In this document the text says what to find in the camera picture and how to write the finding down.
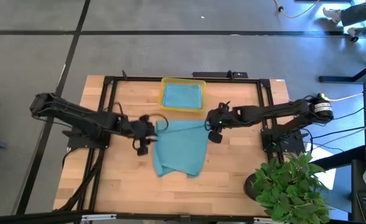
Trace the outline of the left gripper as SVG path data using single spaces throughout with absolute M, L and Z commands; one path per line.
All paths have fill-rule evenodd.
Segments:
M 145 114 L 139 117 L 139 120 L 127 121 L 122 125 L 122 135 L 133 139 L 146 139 L 156 136 L 154 125 L 149 122 L 149 115 Z M 147 146 L 140 146 L 136 149 L 138 156 L 148 154 Z

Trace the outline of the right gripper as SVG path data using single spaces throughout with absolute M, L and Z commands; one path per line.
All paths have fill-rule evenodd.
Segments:
M 230 101 L 220 102 L 216 109 L 208 111 L 206 117 L 206 129 L 209 132 L 208 139 L 216 144 L 222 141 L 222 134 L 215 132 L 223 128 L 231 128 L 235 125 L 235 114 L 233 110 L 229 110 Z

